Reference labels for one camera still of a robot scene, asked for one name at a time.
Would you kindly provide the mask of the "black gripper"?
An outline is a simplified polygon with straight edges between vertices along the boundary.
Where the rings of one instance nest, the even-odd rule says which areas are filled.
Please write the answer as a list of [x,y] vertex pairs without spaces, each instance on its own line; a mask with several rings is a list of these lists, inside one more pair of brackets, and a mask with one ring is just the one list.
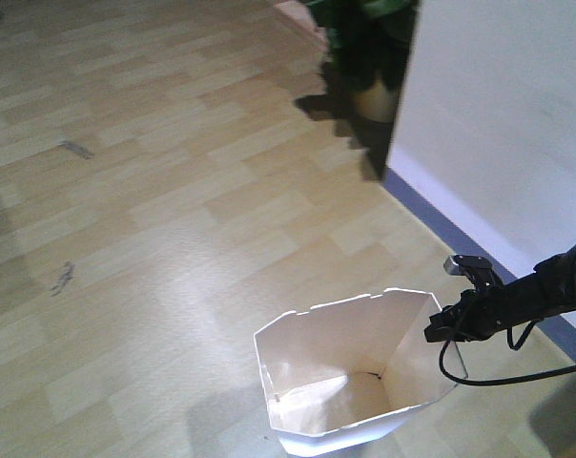
[[429,317],[429,324],[423,330],[425,340],[428,343],[477,341],[479,337],[468,325],[470,315],[470,309],[465,306],[455,304],[443,308]]

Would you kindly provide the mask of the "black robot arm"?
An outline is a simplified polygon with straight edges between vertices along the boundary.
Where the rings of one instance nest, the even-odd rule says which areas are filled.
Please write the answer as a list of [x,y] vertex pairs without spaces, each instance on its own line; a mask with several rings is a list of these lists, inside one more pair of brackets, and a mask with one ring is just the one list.
[[430,317],[424,329],[429,343],[485,341],[522,323],[576,311],[576,244],[509,283],[480,256],[452,255],[444,268],[450,275],[468,278],[473,287]]

